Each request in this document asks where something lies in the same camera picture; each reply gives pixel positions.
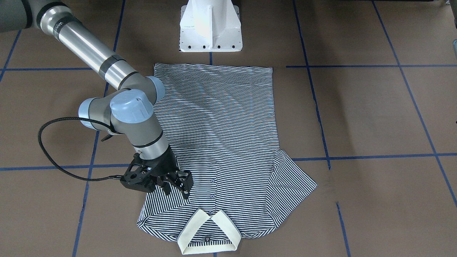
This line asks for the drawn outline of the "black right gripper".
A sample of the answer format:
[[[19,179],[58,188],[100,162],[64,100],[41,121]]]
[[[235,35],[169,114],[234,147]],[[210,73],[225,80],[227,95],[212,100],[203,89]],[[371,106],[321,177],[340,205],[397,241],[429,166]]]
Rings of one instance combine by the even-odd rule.
[[[180,171],[177,159],[170,146],[156,159],[142,159],[140,153],[135,153],[133,163],[152,168],[151,175],[153,180],[166,196],[170,195],[171,186],[173,186],[181,192],[185,200],[189,198],[190,190],[193,186],[192,172]]]

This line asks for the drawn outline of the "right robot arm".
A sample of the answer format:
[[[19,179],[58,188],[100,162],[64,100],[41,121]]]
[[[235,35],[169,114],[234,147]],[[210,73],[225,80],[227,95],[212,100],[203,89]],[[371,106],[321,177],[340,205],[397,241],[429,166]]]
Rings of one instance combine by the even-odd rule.
[[[154,104],[165,94],[160,79],[142,76],[127,61],[96,37],[60,0],[2,0],[1,32],[36,28],[53,36],[86,63],[115,91],[89,98],[80,104],[77,117],[46,122],[38,141],[47,159],[60,171],[79,180],[99,182],[119,180],[124,187],[152,193],[161,188],[165,195],[176,188],[187,200],[193,186],[192,174],[179,167],[157,117]],[[122,175],[85,178],[62,168],[44,148],[41,135],[50,124],[79,120],[85,127],[106,131],[106,141],[126,135],[135,149],[133,160]]]

